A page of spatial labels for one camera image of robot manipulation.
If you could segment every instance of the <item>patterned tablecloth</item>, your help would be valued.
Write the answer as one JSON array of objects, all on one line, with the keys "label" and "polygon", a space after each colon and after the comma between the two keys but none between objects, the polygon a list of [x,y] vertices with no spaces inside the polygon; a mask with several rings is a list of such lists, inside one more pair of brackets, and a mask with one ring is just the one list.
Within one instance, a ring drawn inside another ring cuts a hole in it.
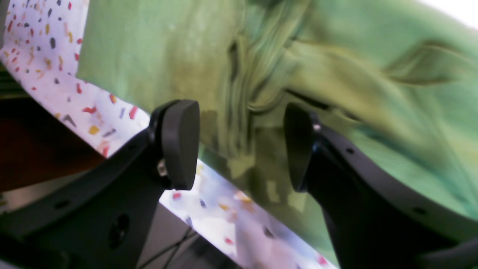
[{"label": "patterned tablecloth", "polygon": [[[422,1],[467,25],[478,25],[476,16],[466,13],[476,9],[457,8],[473,1]],[[109,157],[148,125],[149,116],[75,78],[88,4],[88,0],[11,0],[0,60],[45,109]],[[245,268],[334,268],[200,161],[193,190],[167,191],[160,202]]]}]

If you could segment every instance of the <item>black cable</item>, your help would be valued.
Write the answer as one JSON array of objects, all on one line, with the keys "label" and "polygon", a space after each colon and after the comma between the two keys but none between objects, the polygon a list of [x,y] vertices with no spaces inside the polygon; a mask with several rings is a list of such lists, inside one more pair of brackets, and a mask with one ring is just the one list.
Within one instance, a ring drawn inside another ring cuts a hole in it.
[{"label": "black cable", "polygon": [[[181,240],[181,244],[184,242],[184,239],[187,237],[189,233],[187,233],[183,239]],[[164,264],[163,266],[163,269],[167,269],[169,264],[171,263],[171,261],[173,260],[174,256],[176,255],[176,252],[178,252],[179,248],[181,247],[181,244],[179,244],[178,246],[176,246],[176,248],[173,250],[173,252],[171,253],[171,255],[169,255],[169,258],[168,260],[166,261],[166,263]]]},{"label": "black cable", "polygon": [[184,243],[185,241],[191,239],[192,237],[196,236],[197,233],[194,232],[192,235],[190,235],[189,233],[192,231],[193,229],[191,227],[189,227],[183,238],[181,238],[181,240],[177,241],[176,243],[172,244],[172,245],[169,245],[165,248],[163,248],[162,250],[160,250],[158,253],[154,254],[149,260],[147,260],[146,262],[144,262],[143,264],[141,264],[138,269],[144,269],[146,266],[148,266],[150,263],[152,263],[153,261],[155,261],[157,258],[161,257],[163,254],[165,254],[166,252],[170,251],[171,249],[173,248],[176,248],[176,250],[173,252],[173,255],[177,252],[177,250],[179,249],[179,247],[181,246],[182,243]]}]

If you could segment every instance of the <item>mounting hole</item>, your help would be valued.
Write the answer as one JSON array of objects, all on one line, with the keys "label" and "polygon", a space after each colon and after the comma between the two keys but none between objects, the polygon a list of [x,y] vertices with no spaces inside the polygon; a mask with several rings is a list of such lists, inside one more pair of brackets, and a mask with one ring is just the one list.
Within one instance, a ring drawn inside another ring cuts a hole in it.
[{"label": "mounting hole", "polygon": [[61,202],[56,203],[53,207],[55,209],[62,209],[70,204],[70,201],[68,200],[63,200]]},{"label": "mounting hole", "polygon": [[115,249],[123,243],[128,229],[130,227],[130,218],[127,215],[119,216],[109,230],[109,247]]},{"label": "mounting hole", "polygon": [[426,210],[421,208],[421,207],[414,207],[413,212],[415,212],[419,215],[426,215]]}]

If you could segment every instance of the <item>crumpled fabric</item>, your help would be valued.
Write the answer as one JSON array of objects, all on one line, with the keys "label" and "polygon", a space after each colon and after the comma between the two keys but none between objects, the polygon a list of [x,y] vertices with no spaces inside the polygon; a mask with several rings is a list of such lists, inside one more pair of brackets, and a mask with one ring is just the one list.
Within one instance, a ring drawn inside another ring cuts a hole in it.
[{"label": "crumpled fabric", "polygon": [[334,260],[320,207],[289,181],[286,104],[478,219],[477,64],[475,32],[412,0],[105,0],[77,76],[149,112],[198,100],[201,159]]}]

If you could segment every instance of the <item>black plastic bracket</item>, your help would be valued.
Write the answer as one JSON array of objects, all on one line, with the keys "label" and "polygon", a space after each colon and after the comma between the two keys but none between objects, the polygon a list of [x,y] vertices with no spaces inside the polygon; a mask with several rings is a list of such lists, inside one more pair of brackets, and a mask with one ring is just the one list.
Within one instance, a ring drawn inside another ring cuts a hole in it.
[{"label": "black plastic bracket", "polygon": [[0,259],[22,268],[136,266],[165,189],[190,190],[199,105],[173,101],[91,172],[0,218]]},{"label": "black plastic bracket", "polygon": [[477,222],[403,185],[300,104],[288,104],[284,131],[293,186],[322,206],[342,269],[478,265]]}]

